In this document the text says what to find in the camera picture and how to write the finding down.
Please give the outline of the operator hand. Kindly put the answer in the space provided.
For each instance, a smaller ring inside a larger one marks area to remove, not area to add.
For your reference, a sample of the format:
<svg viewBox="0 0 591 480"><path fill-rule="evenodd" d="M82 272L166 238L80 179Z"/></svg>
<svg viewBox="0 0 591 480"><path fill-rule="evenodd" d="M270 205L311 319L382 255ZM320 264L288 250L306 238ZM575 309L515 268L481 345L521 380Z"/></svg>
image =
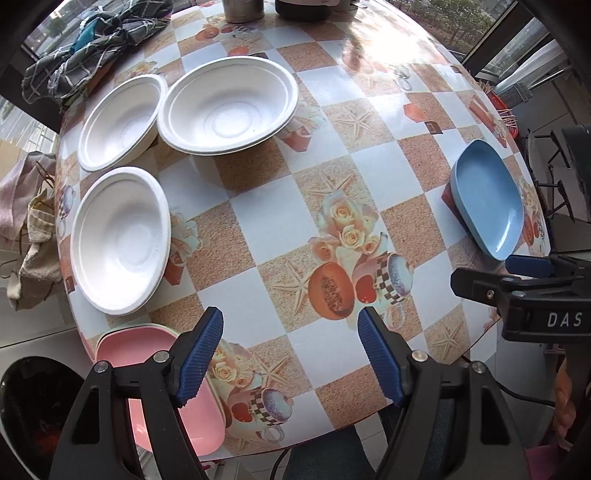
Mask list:
<svg viewBox="0 0 591 480"><path fill-rule="evenodd" d="M572 447L572 443L566 440L566 436L576 418L576 410L571 401L572 380L568 375L567 359L564 359L558 370L554 393L556 403L553 416L553 428L559 437L560 447L565 451L569 451Z"/></svg>

